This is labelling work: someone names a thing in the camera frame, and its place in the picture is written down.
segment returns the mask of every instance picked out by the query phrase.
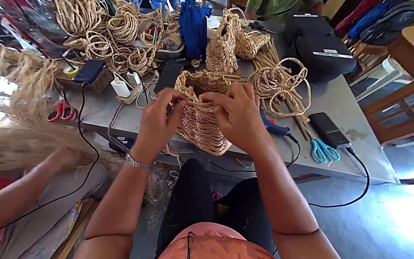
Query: woman's right hand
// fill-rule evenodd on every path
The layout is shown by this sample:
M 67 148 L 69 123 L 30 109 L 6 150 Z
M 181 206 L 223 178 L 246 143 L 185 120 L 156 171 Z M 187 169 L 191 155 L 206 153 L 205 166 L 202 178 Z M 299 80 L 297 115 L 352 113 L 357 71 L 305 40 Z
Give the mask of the woman's right hand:
M 273 143 L 259 112 L 259 97 L 251 83 L 233 82 L 226 94 L 204 93 L 215 103 L 215 118 L 223 135 L 250 156 Z

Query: woven basket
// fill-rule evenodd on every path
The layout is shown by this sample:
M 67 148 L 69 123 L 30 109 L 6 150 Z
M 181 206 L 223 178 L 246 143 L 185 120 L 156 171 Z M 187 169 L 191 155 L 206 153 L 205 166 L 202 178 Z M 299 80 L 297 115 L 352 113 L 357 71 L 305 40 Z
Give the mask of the woven basket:
M 238 69 L 235 53 L 236 39 L 231 16 L 223 16 L 220 26 L 206 48 L 207 71 L 223 71 L 232 74 Z
M 177 133 L 215 156 L 224 154 L 231 142 L 223 136 L 218 127 L 213 102 L 204 103 L 198 96 L 205 92 L 225 94 L 230 84 L 230 81 L 222 77 L 213 78 L 206 72 L 197 75 L 187 71 L 183 71 L 175 83 L 175 89 L 186 96 L 188 101 Z
M 269 34 L 252 36 L 253 33 L 257 33 L 257 31 L 236 33 L 235 51 L 237 56 L 247 60 L 253 59 L 258 50 L 271 39 Z

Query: glue gun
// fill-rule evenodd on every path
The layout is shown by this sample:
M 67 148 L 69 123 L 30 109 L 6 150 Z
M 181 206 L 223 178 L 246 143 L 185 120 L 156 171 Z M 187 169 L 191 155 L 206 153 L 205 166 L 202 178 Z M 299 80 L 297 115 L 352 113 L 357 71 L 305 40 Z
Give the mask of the glue gun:
M 288 134 L 290 134 L 290 128 L 289 127 L 282 127 L 282 126 L 275 125 L 274 123 L 276 122 L 276 120 L 270 121 L 270 120 L 266 119 L 265 111 L 261 107 L 260 107 L 260 115 L 261 115 L 261 119 L 263 120 L 264 127 L 269 132 L 272 132 L 272 133 L 274 133 L 276 135 L 280 135 L 280 136 L 287 136 Z

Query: black smartphone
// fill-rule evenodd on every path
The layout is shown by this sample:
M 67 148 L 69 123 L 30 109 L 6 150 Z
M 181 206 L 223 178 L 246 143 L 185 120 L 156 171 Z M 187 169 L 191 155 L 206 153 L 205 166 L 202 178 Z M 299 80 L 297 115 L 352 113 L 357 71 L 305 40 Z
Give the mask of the black smartphone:
M 351 146 L 351 142 L 343 135 L 326 113 L 313 113 L 309 115 L 309 119 L 313 129 L 325 144 L 333 148 Z
M 161 76 L 154 87 L 154 92 L 158 93 L 166 87 L 174 88 L 177 77 L 183 71 L 183 66 L 178 62 L 170 60 L 162 69 Z
M 92 83 L 95 82 L 100 72 L 105 67 L 105 61 L 92 59 L 87 61 L 81 70 L 72 78 L 73 82 L 76 83 Z

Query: wristwatch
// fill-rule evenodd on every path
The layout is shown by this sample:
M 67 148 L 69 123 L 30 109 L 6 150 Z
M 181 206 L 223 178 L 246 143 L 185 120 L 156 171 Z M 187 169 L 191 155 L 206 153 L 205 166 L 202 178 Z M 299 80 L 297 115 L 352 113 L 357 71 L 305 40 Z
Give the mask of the wristwatch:
M 151 162 L 150 164 L 144 164 L 144 163 L 141 163 L 141 162 L 135 161 L 135 159 L 133 159 L 133 157 L 132 157 L 132 156 L 130 156 L 130 154 L 127 154 L 127 155 L 126 155 L 126 160 L 127 160 L 127 161 L 129 161 L 129 163 L 130 163 L 133 167 L 136 167 L 136 168 L 146 168 L 146 169 L 151 169 L 151 168 L 154 166 L 154 164 L 155 164 L 155 162 Z

